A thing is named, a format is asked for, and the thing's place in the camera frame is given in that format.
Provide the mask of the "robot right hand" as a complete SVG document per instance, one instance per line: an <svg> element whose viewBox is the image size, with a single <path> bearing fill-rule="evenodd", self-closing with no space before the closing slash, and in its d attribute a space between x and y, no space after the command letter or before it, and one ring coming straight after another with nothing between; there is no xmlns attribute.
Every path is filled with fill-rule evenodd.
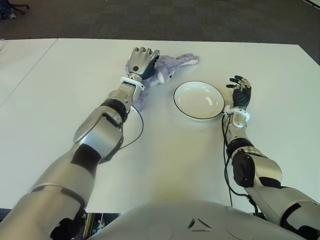
<svg viewBox="0 0 320 240"><path fill-rule="evenodd" d="M251 84L246 78L239 75L235 75L234 77L230 78L229 81L233 84L227 84L226 87L233 90L233 107L246 110L251 100Z"/></svg>

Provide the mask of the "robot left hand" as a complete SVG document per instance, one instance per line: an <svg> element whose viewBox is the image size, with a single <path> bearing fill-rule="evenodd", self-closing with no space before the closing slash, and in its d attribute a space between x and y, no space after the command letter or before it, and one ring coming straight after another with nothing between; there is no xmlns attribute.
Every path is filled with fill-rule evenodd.
<svg viewBox="0 0 320 240"><path fill-rule="evenodd" d="M155 65L160 57L160 51L150 48L135 47L127 62L127 76L135 80L150 78L155 72Z"/></svg>

